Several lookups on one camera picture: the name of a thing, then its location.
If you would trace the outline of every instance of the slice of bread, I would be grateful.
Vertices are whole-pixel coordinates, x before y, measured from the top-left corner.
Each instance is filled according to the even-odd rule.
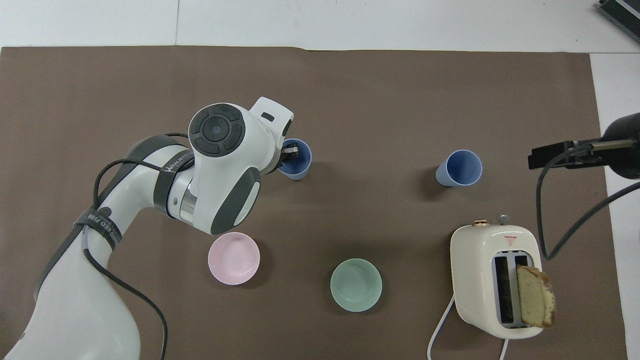
[[[530,266],[518,265],[516,273],[522,321],[531,326],[552,327],[556,320],[556,300],[549,277]]]

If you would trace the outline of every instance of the toaster knob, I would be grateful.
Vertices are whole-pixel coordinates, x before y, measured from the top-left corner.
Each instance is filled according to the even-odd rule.
[[[473,223],[473,226],[486,226],[486,225],[489,225],[489,223],[484,218],[475,219]]]
[[[500,213],[497,216],[497,220],[500,225],[506,225],[509,223],[509,215],[505,213]]]

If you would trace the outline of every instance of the green bowl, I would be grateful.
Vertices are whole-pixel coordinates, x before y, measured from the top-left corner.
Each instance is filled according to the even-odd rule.
[[[354,313],[368,310],[378,302],[380,294],[382,278],[367,260],[345,260],[331,275],[331,295],[345,310]]]

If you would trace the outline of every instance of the toaster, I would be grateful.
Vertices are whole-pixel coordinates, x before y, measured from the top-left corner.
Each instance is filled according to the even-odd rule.
[[[515,225],[475,220],[451,236],[451,278],[456,309],[467,323],[503,339],[524,339],[542,329],[523,323],[516,266],[542,271],[538,243]]]

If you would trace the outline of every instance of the plastic cup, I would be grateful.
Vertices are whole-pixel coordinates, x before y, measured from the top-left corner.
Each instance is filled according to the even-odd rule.
[[[470,150],[456,150],[436,170],[436,179],[444,186],[470,186],[482,176],[482,161]]]
[[[311,148],[309,145],[300,139],[286,139],[284,140],[283,145],[289,145],[293,142],[298,143],[298,152],[300,155],[297,158],[293,158],[282,164],[278,170],[285,174],[289,179],[300,180],[307,175],[307,172],[309,172],[309,166],[311,166],[313,156],[311,155]]]

